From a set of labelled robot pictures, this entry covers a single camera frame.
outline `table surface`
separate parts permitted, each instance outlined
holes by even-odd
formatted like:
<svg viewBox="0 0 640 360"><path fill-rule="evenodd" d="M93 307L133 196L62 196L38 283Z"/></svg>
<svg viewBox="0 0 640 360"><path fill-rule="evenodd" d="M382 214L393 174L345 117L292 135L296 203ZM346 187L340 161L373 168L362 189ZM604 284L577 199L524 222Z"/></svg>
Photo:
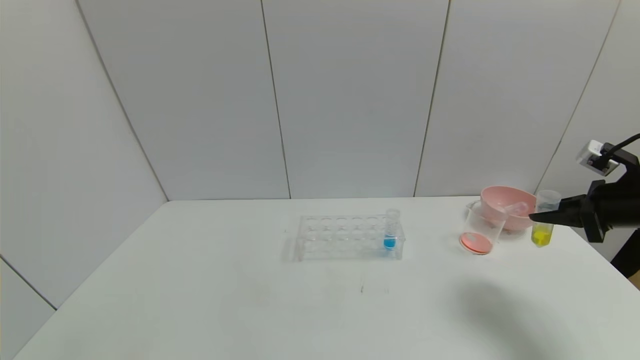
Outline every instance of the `table surface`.
<svg viewBox="0 0 640 360"><path fill-rule="evenodd" d="M570 228L463 250L476 197L174 201L26 359L640 359L640 292ZM401 261L292 262L301 215L402 211Z"/></svg>

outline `test tube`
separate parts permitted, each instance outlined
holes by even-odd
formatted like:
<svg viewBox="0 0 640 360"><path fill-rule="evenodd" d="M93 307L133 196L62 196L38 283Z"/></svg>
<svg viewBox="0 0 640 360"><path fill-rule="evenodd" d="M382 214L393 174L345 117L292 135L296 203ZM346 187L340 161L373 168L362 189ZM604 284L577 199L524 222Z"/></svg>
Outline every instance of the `test tube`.
<svg viewBox="0 0 640 360"><path fill-rule="evenodd" d="M536 194L536 212L543 213L546 211L558 210L560 207L560 200L562 195L559 192L553 190L540 190ZM537 247L544 247L551 242L551 234L553 233L554 225L546 224L543 222L533 223L533 230L531 231L531 241L536 244Z"/></svg>
<svg viewBox="0 0 640 360"><path fill-rule="evenodd" d="M400 210L388 209L385 219L385 238L383 244L387 249L396 247L398 230L400 226Z"/></svg>

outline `glass beaker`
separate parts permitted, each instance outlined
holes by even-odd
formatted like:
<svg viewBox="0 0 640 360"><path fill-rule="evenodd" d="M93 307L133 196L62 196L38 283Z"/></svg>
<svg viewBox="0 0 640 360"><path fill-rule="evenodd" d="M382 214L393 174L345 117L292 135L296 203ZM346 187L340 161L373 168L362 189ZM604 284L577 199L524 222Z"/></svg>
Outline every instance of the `glass beaker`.
<svg viewBox="0 0 640 360"><path fill-rule="evenodd" d="M474 254L488 254L498 240L508 215L501 211L485 214L479 201L472 203L468 208L469 214L460 235L460 243Z"/></svg>

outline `pink bowl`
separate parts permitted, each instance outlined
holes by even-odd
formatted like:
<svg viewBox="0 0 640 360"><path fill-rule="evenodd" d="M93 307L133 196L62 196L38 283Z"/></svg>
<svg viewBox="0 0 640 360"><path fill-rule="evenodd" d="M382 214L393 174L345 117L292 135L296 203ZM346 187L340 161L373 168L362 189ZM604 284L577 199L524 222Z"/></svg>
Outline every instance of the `pink bowl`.
<svg viewBox="0 0 640 360"><path fill-rule="evenodd" d="M520 201L526 202L529 210L522 216L509 215L504 228L510 231L524 230L533 225L528 215L536 209L536 197L509 186L489 186L480 193L482 211L488 217L498 218L500 216L498 208L505 208Z"/></svg>

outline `plastic cup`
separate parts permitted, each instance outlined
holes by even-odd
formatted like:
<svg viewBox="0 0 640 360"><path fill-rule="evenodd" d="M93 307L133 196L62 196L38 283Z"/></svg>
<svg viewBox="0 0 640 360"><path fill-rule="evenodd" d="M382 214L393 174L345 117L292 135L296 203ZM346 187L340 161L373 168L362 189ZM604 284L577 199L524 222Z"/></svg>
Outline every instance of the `plastic cup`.
<svg viewBox="0 0 640 360"><path fill-rule="evenodd" d="M536 194L536 212L543 213L546 211L558 210L561 200L562 195L560 195L559 192L555 192L553 190L540 190ZM553 224L535 222L533 223L533 229L531 231L531 241L533 241L537 247L547 246L551 242L551 234L553 231Z"/></svg>
<svg viewBox="0 0 640 360"><path fill-rule="evenodd" d="M536 194L536 212L542 213L545 211L558 210L560 200L562 200L562 195L560 195L559 192L540 190Z"/></svg>
<svg viewBox="0 0 640 360"><path fill-rule="evenodd" d="M499 211L487 217L480 202L471 204L464 231L460 235L462 247L474 254L488 254L498 240L507 217L506 213Z"/></svg>

